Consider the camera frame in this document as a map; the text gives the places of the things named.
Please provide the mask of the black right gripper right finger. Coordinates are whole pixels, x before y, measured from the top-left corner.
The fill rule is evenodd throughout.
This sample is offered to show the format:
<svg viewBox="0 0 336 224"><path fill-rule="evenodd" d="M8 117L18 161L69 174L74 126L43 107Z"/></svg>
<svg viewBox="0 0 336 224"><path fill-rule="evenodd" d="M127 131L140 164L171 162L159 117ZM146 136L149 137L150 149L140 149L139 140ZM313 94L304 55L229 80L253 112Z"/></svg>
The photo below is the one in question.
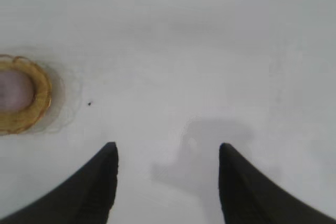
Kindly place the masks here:
<svg viewBox="0 0 336 224"><path fill-rule="evenodd" d="M228 143L219 148L218 189L225 223L335 223L277 186Z"/></svg>

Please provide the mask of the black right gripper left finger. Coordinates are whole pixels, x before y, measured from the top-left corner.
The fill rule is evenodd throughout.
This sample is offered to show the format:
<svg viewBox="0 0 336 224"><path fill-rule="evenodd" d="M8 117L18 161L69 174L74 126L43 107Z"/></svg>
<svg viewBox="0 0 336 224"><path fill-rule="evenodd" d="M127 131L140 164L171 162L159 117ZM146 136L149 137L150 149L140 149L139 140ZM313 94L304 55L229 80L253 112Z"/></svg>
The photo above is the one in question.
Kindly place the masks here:
<svg viewBox="0 0 336 224"><path fill-rule="evenodd" d="M107 223L118 184L119 155L108 142L55 189L1 223Z"/></svg>

